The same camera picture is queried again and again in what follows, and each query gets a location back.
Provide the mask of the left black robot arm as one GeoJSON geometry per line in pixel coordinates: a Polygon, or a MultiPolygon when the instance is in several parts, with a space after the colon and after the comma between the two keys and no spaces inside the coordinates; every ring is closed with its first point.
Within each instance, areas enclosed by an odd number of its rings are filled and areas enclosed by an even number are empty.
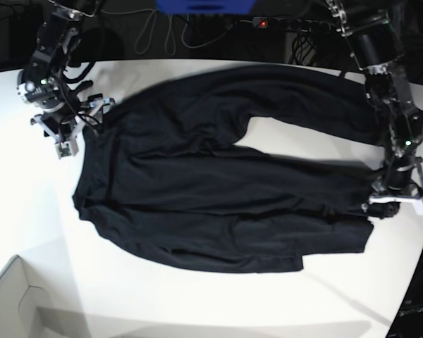
{"type": "Polygon", "coordinates": [[[357,1],[327,1],[357,67],[365,76],[365,95],[379,121],[384,161],[361,209],[377,218],[394,216],[401,204],[423,215],[423,110],[414,102],[403,46],[385,8],[357,1]]]}

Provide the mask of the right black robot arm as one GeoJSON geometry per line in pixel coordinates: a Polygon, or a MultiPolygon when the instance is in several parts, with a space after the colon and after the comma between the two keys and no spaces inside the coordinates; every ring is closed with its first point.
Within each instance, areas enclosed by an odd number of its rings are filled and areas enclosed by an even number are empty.
{"type": "Polygon", "coordinates": [[[85,77],[95,61],[90,61],[75,78],[64,74],[73,52],[80,45],[81,28],[86,18],[98,20],[98,50],[104,48],[103,5],[103,1],[55,1],[54,11],[37,35],[37,46],[29,64],[18,74],[19,97],[42,111],[31,118],[30,123],[39,125],[44,136],[54,140],[59,158],[76,155],[77,136],[85,127],[95,134],[102,133],[104,108],[115,102],[102,94],[90,96],[85,101],[78,98],[80,92],[93,85],[85,77]]]}

